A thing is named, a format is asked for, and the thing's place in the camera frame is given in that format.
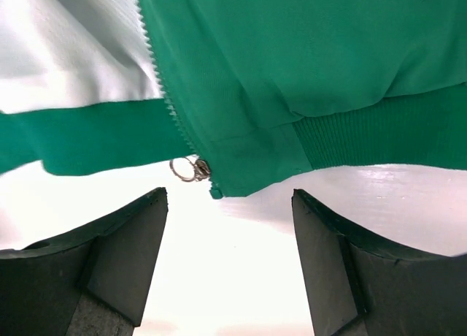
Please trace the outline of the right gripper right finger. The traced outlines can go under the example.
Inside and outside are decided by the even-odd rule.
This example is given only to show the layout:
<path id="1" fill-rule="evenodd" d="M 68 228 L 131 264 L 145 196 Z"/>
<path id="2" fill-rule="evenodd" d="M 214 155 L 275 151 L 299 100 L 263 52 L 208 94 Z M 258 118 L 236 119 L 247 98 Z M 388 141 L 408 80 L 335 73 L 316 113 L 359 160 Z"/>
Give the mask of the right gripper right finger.
<path id="1" fill-rule="evenodd" d="M 293 223 L 316 335 L 464 335 L 466 256 L 411 248 L 304 190 Z"/>

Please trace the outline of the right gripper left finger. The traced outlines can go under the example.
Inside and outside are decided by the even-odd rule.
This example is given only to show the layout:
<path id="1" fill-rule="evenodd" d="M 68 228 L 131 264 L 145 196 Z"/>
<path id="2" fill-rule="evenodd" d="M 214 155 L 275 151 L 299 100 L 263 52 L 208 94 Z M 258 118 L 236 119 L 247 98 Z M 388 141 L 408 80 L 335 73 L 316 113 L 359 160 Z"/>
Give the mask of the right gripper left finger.
<path id="1" fill-rule="evenodd" d="M 71 231 L 1 252 L 3 335 L 132 335 L 168 214 L 156 188 Z"/>

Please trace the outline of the green zip jacket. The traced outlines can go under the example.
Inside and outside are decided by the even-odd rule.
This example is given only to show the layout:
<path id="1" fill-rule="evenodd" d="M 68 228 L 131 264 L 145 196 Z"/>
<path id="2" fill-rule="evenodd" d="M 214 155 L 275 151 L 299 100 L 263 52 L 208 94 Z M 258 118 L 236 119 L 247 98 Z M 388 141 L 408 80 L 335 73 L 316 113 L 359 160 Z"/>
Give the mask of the green zip jacket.
<path id="1" fill-rule="evenodd" d="M 198 156 L 212 196 L 466 171 L 466 0 L 1 0 L 1 171 Z"/>

